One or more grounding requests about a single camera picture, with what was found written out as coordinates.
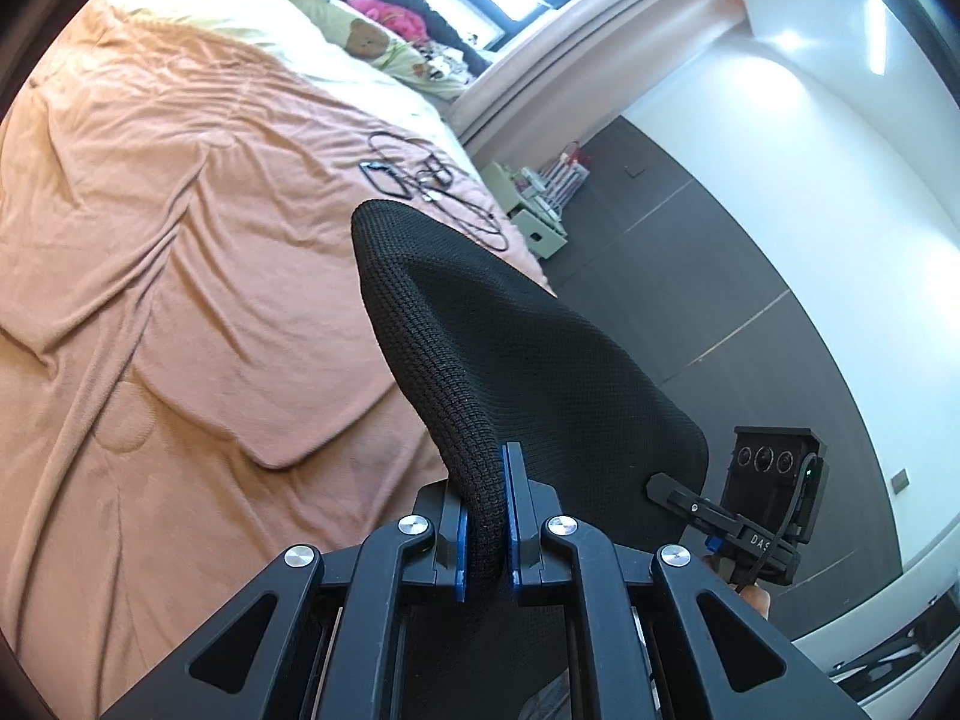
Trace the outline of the person right hand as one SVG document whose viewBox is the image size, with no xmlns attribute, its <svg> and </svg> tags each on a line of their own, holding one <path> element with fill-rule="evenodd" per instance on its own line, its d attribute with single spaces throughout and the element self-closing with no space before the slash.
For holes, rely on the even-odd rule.
<svg viewBox="0 0 960 720">
<path fill-rule="evenodd" d="M 715 574 L 718 574 L 716 566 L 719 566 L 719 562 L 716 561 L 715 556 L 704 556 L 701 558 L 701 562 L 703 562 L 705 566 L 708 566 Z M 740 600 L 745 601 L 745 603 L 763 617 L 763 619 L 770 617 L 771 595 L 765 589 L 762 589 L 758 585 L 747 585 L 747 587 L 743 587 L 742 590 L 736 590 L 736 592 L 737 595 L 740 596 Z"/>
</svg>

